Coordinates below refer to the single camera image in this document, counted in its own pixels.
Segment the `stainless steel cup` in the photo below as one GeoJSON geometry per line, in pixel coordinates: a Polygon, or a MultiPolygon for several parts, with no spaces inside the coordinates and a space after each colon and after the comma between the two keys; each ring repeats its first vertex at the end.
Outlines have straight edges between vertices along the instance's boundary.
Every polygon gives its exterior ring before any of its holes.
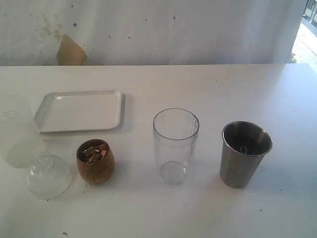
{"type": "Polygon", "coordinates": [[[252,122],[234,121],[223,128],[222,141],[220,178],[229,187],[245,188],[272,149],[272,138],[252,122]]]}

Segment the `pile of wooden blocks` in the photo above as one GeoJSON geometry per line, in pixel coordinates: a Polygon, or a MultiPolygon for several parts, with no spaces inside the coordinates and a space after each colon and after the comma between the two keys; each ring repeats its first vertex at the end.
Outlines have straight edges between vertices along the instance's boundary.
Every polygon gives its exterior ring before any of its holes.
{"type": "Polygon", "coordinates": [[[82,152],[83,161],[87,164],[97,163],[106,155],[107,151],[108,146],[106,143],[89,147],[82,152]]]}

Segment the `frosted translucent plastic cup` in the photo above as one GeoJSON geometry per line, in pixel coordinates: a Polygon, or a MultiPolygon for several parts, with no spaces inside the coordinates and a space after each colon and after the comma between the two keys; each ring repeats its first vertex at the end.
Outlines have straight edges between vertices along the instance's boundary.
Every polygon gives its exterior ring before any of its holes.
{"type": "Polygon", "coordinates": [[[25,168],[40,145],[27,100],[14,94],[0,98],[0,155],[12,167],[25,168]]]}

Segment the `white rectangular tray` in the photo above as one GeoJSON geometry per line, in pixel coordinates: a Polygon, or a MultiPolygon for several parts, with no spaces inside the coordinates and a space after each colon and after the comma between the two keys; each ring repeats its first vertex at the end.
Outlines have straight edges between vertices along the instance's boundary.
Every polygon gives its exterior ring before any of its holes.
{"type": "Polygon", "coordinates": [[[51,92],[35,116],[40,133],[109,130],[121,121],[123,95],[118,90],[51,92]]]}

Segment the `clear plastic shaker cup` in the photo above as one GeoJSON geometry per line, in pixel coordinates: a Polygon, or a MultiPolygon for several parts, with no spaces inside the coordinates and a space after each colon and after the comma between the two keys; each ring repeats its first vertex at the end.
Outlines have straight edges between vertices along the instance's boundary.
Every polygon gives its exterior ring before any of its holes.
{"type": "Polygon", "coordinates": [[[160,179],[173,185],[182,184],[187,175],[200,123],[190,111],[169,108],[153,119],[154,158],[160,179]]]}

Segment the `brown wooden cup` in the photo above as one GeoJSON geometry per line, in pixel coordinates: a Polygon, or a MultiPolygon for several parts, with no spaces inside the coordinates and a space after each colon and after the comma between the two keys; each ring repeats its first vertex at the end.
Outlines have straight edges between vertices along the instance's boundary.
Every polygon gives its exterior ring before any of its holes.
{"type": "Polygon", "coordinates": [[[89,184],[102,184],[108,181],[115,169],[115,161],[109,144],[101,139],[91,139],[81,144],[76,152],[77,168],[80,176],[89,184]],[[92,146],[106,143],[108,151],[97,163],[87,164],[83,161],[82,152],[92,146]]]}

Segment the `clear plastic dome lid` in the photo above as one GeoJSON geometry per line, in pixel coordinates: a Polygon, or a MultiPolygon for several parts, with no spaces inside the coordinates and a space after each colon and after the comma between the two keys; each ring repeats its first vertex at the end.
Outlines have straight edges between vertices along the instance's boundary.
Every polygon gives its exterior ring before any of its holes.
{"type": "Polygon", "coordinates": [[[63,158],[43,151],[33,156],[26,185],[36,199],[50,200],[70,187],[72,177],[71,166],[63,158]]]}

